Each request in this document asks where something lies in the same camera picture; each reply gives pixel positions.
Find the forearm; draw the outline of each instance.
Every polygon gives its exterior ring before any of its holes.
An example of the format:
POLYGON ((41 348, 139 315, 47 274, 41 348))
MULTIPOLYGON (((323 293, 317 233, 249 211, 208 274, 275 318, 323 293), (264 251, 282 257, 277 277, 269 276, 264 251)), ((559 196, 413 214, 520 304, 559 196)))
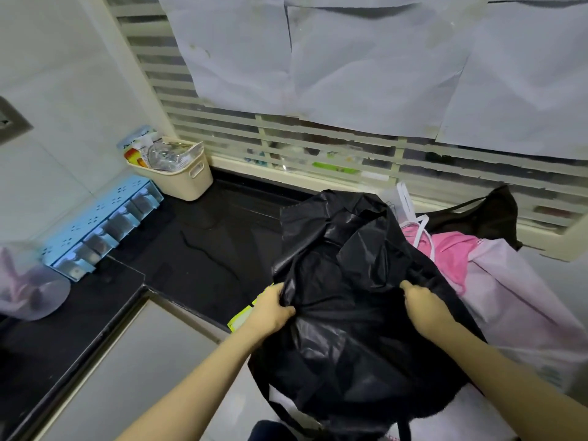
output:
POLYGON ((246 327, 237 330, 117 441, 200 439, 243 363, 260 341, 260 335, 246 327))
POLYGON ((432 341, 451 356, 524 441, 587 438, 588 409, 460 324, 439 329, 432 341))

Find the tiled wall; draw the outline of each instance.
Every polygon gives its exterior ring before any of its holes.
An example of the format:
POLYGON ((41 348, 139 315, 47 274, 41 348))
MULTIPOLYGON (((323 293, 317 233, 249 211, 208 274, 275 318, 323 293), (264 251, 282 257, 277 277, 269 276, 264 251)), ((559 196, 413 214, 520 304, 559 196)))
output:
POLYGON ((0 95, 34 129, 0 146, 0 241, 34 238, 125 167, 148 118, 77 0, 0 0, 0 95))

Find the wall socket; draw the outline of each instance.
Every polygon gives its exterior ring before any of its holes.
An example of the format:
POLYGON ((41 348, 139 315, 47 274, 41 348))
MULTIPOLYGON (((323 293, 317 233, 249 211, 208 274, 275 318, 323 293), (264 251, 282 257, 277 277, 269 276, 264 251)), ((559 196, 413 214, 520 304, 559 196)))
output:
POLYGON ((0 96, 0 145, 32 130, 33 126, 0 96))

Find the blue spice rack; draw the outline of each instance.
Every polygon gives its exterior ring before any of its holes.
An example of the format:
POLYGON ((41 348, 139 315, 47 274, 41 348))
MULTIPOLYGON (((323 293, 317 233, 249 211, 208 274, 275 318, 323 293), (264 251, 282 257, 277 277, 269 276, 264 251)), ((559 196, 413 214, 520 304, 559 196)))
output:
POLYGON ((150 179, 129 176, 45 242, 43 263, 78 281, 163 199, 150 179))

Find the person's left hand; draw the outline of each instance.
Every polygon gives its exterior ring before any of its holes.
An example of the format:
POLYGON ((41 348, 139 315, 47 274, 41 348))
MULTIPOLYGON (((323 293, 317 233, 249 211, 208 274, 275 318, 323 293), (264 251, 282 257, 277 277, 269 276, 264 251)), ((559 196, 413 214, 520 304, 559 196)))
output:
POLYGON ((254 310, 241 328, 254 331, 262 339, 281 329, 296 313, 293 306, 280 305, 280 292, 283 286, 283 283, 268 286, 259 295, 254 310))

